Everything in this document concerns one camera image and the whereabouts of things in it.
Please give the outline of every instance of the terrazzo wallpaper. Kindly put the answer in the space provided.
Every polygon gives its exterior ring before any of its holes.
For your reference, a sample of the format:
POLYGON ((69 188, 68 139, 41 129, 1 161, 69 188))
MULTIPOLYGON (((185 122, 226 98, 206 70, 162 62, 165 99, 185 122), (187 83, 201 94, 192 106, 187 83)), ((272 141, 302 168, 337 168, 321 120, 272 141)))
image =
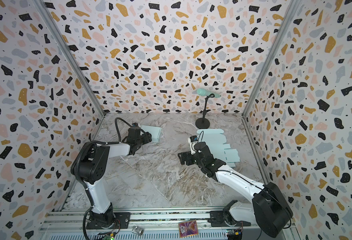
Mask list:
POLYGON ((289 0, 47 0, 107 112, 242 113, 289 0))
POLYGON ((31 3, 0 0, 0 240, 35 238, 101 118, 31 3))
POLYGON ((303 239, 352 240, 352 0, 305 1, 245 117, 303 239))

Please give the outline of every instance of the colorful card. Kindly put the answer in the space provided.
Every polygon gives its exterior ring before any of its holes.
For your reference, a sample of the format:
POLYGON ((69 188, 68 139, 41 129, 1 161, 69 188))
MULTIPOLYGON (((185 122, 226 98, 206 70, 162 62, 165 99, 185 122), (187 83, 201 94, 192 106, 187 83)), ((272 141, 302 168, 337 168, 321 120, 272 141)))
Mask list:
POLYGON ((180 238, 197 235, 198 229, 196 220, 179 223, 178 231, 180 232, 180 238))

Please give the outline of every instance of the microphone stand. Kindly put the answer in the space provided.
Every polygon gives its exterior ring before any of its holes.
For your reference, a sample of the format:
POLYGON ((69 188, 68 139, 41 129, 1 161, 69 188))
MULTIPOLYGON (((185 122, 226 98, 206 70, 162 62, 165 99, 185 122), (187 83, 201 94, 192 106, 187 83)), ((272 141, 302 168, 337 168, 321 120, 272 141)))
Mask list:
POLYGON ((204 110, 202 111, 202 118, 199 118, 196 120, 195 125, 198 129, 207 129, 210 126, 210 122, 208 119, 205 118, 205 115, 207 114, 207 103, 208 103, 208 98, 214 98, 215 94, 210 94, 205 98, 205 106, 204 110))

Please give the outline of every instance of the mounting plate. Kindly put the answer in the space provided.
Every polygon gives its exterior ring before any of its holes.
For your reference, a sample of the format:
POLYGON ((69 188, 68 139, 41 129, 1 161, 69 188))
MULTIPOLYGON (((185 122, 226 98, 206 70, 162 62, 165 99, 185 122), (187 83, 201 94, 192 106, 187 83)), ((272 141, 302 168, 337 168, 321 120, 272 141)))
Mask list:
MULTIPOLYGON (((115 212, 114 213, 116 216, 116 231, 117 229, 119 229, 119 225, 118 225, 118 221, 117 219, 120 221, 121 227, 120 229, 127 229, 128 228, 128 224, 129 224, 129 220, 131 217, 131 213, 130 212, 115 212)), ((86 229, 103 229, 100 226, 97 225, 96 221, 94 221, 93 218, 90 217, 90 222, 87 224, 86 229)))
MULTIPOLYGON (((210 222, 212 227, 228 227, 228 225, 224 221, 223 211, 210 211, 209 215, 211 219, 215 220, 210 222)), ((243 221, 243 227, 249 227, 250 225, 250 222, 243 221)), ((236 221, 236 225, 233 227, 241 227, 241 222, 236 221)))

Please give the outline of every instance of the microphone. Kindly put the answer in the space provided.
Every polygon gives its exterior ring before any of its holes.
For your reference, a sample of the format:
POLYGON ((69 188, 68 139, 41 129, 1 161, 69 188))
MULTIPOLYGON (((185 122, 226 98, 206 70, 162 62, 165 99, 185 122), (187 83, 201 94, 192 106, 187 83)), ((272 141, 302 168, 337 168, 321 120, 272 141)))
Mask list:
POLYGON ((213 93, 213 92, 208 91, 208 90, 205 90, 205 89, 203 89, 203 88, 198 88, 198 89, 197 89, 197 94, 200 95, 200 96, 209 96, 209 95, 211 95, 211 94, 215 94, 215 98, 221 97, 220 94, 218 94, 218 93, 213 93))

